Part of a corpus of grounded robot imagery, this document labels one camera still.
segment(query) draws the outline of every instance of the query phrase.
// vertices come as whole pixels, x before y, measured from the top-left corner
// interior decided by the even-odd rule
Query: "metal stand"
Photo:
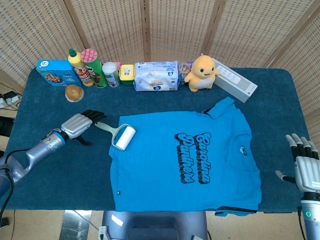
[[[208,240],[206,212],[105,211],[98,239]]]

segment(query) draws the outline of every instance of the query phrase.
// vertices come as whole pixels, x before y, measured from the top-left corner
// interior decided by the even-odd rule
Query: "mustard bottle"
[[[91,79],[88,69],[86,68],[85,64],[81,61],[81,54],[80,52],[76,52],[72,48],[69,49],[69,56],[68,61],[73,66],[76,74],[81,79],[83,85],[87,87],[93,86],[95,83]]]

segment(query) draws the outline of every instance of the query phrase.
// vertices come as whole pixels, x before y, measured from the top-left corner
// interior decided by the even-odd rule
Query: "wicker panel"
[[[79,48],[54,0],[0,1],[0,69],[24,87],[38,59],[65,59]]]
[[[320,16],[301,33],[274,67],[291,73],[305,116],[320,109]]]
[[[139,0],[71,0],[90,48],[102,62],[144,60]]]
[[[317,146],[318,150],[320,150],[320,120],[308,126],[308,132],[310,139]]]
[[[151,59],[194,60],[201,53],[213,0],[151,0]]]
[[[226,0],[209,55],[233,67],[261,67],[312,0]]]

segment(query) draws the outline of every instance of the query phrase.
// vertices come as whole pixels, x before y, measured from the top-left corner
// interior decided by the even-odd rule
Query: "yellow lid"
[[[135,79],[135,65],[121,65],[119,73],[121,81],[132,81],[133,79]]]

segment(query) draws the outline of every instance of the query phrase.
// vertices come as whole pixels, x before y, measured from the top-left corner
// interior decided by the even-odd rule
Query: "tissue package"
[[[140,91],[176,91],[179,86],[177,61],[151,61],[134,64],[134,87]]]

